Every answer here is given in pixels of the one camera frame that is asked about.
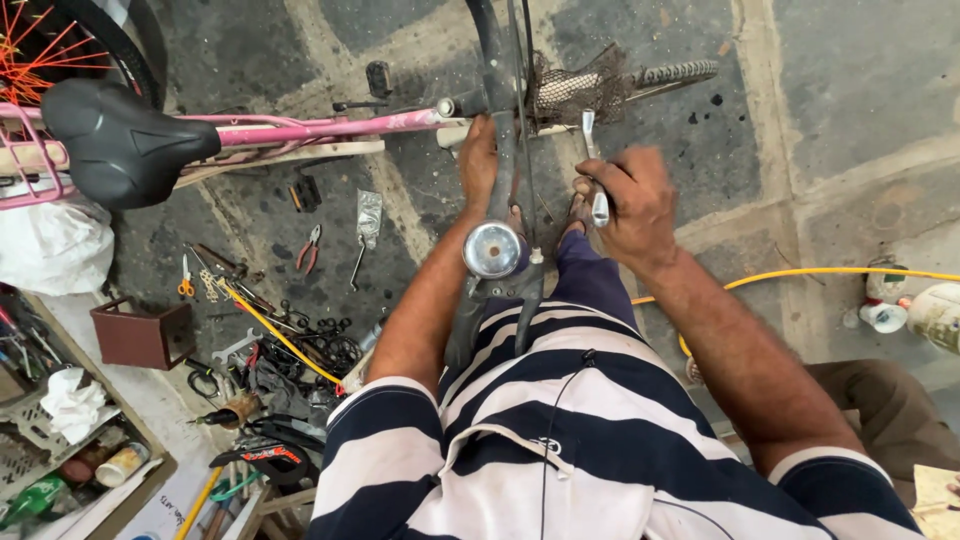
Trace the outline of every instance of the striped shirt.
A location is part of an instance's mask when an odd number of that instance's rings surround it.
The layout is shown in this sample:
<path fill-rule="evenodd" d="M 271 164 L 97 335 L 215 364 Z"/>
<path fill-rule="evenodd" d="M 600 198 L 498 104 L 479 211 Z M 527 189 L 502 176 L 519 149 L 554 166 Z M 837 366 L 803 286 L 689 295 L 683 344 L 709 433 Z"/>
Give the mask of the striped shirt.
<path fill-rule="evenodd" d="M 334 411 L 308 539 L 922 538 L 865 455 L 811 448 L 764 479 L 635 330 L 546 302 L 517 358 L 518 314 L 484 322 L 439 404 L 391 377 Z"/>

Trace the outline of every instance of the orange-handled scissors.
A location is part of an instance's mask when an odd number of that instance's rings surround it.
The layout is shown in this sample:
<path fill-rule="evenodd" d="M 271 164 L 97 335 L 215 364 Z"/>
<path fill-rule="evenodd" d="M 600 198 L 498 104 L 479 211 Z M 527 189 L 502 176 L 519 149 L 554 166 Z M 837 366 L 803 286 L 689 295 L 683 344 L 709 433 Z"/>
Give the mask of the orange-handled scissors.
<path fill-rule="evenodd" d="M 185 296 L 193 296 L 196 290 L 190 282 L 190 268 L 186 265 L 186 254 L 183 254 L 183 281 L 177 286 L 177 292 Z"/>

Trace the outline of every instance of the bicycle tire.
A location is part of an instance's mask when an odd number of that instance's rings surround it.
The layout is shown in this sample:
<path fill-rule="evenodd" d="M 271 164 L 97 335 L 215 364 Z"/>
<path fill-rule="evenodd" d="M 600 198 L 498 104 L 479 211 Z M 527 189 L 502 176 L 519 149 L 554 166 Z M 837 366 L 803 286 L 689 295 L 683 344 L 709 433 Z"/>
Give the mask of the bicycle tire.
<path fill-rule="evenodd" d="M 652 86 L 670 83 L 699 83 L 713 78 L 720 70 L 720 64 L 713 60 L 685 61 L 663 67 L 644 70 L 634 78 L 634 89 L 641 90 Z"/>
<path fill-rule="evenodd" d="M 53 0 L 54 8 L 77 21 L 116 61 L 127 85 L 151 107 L 160 110 L 160 85 L 140 49 L 127 33 L 92 0 Z"/>

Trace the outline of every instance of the bicycle saddle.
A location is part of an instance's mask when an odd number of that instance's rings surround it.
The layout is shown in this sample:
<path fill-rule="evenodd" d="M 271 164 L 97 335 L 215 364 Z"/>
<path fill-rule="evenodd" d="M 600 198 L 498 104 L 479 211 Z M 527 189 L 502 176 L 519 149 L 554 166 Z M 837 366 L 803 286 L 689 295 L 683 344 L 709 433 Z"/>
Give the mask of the bicycle saddle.
<path fill-rule="evenodd" d="M 220 152 L 213 124 L 167 116 L 115 82 L 68 79 L 43 94 L 40 112 L 74 185 L 108 209 L 166 201 L 187 163 Z"/>

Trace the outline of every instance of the yellow hose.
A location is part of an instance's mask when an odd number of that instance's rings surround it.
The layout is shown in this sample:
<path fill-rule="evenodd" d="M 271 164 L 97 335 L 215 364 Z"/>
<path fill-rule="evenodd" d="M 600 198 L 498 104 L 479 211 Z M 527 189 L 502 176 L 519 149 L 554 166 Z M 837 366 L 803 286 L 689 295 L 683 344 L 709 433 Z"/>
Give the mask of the yellow hose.
<path fill-rule="evenodd" d="M 776 272 L 757 274 L 742 280 L 727 283 L 724 285 L 724 288 L 729 290 L 740 285 L 769 280 L 771 278 L 782 278 L 784 276 L 803 276 L 808 274 L 893 274 L 895 276 L 907 276 L 910 278 L 930 278 L 932 280 L 944 280 L 946 282 L 960 282 L 960 276 L 955 276 L 953 274 L 937 274 L 935 272 L 921 272 L 919 270 L 900 270 L 898 268 L 848 268 L 845 266 L 839 266 L 833 268 L 793 268 L 790 270 L 777 270 Z M 631 300 L 630 303 L 634 306 L 637 306 L 639 304 L 655 302 L 656 300 L 657 299 L 652 296 L 644 296 L 643 298 L 635 298 Z M 680 348 L 684 351 L 684 353 L 687 356 L 693 356 L 693 353 L 691 353 L 686 347 L 684 337 L 677 334 L 677 338 L 680 341 Z"/>
<path fill-rule="evenodd" d="M 204 490 L 200 492 L 200 495 L 197 496 L 197 499 L 193 502 L 193 507 L 190 508 L 190 513 L 187 514 L 186 519 L 183 520 L 183 525 L 181 525 L 177 530 L 174 540 L 183 540 L 186 538 L 186 533 L 190 532 L 190 528 L 193 527 L 193 522 L 200 514 L 200 510 L 204 507 L 204 503 L 206 503 L 206 497 L 210 494 L 210 491 L 213 490 L 213 486 L 217 483 L 217 479 L 220 477 L 220 473 L 222 472 L 224 472 L 224 468 L 217 467 L 210 473 L 210 479 L 206 481 Z"/>
<path fill-rule="evenodd" d="M 217 284 L 220 285 L 220 286 L 222 286 L 222 287 L 224 288 L 224 290 L 225 290 L 226 292 L 228 292 L 228 293 L 230 294 L 230 296 L 233 297 L 233 300 L 236 300 L 236 301 L 240 304 L 240 306 L 243 306 L 243 308 L 244 308 L 246 311 L 248 311 L 248 312 L 250 313 L 250 315 L 253 315 L 254 317 L 256 317 L 256 320 L 260 321 L 260 324 L 261 324 L 261 325 L 267 327 L 267 330 L 269 330 L 271 334 L 275 335 L 276 338 L 280 340 L 280 343 L 283 343 L 284 345 L 287 346 L 287 349 L 290 349 L 291 351 L 293 351 L 294 354 L 297 355 L 297 358 L 299 358 L 300 360 L 302 360 L 303 363 L 305 363 L 306 365 L 310 366 L 310 369 L 312 369 L 313 371 L 316 371 L 316 372 L 319 373 L 320 375 L 326 377 L 327 379 L 329 379 L 329 380 L 330 380 L 331 382 L 333 382 L 334 384 L 340 384 L 340 380 L 339 380 L 339 379 L 337 379 L 336 377 L 333 377 L 332 375 L 330 375 L 329 373 L 327 373 L 326 371 L 324 371 L 323 368 L 321 368 L 321 367 L 318 366 L 317 364 L 313 363 L 313 360 L 311 360 L 310 358 L 306 357 L 306 355 L 305 355 L 304 353 L 302 353 L 302 352 L 300 351 L 300 349 L 298 349 L 293 343 L 291 343 L 290 340 L 287 339 L 287 337 L 286 337 L 285 335 L 283 335 L 282 333 L 280 333 L 280 331 L 277 330 L 277 329 L 274 327 L 274 325 L 270 324 L 270 321 L 268 321 L 267 319 L 263 318 L 263 315 L 261 315 L 260 313 L 258 313 L 258 312 L 256 311 L 256 309 L 254 309 L 250 304 L 247 303 L 246 300 L 243 299 L 242 296 L 240 296 L 239 294 L 237 294 L 237 291 L 235 291 L 235 290 L 233 290 L 232 288 L 230 288 L 230 286 L 227 285 L 227 280 L 224 280 L 223 278 L 221 278 L 221 279 L 217 282 Z"/>

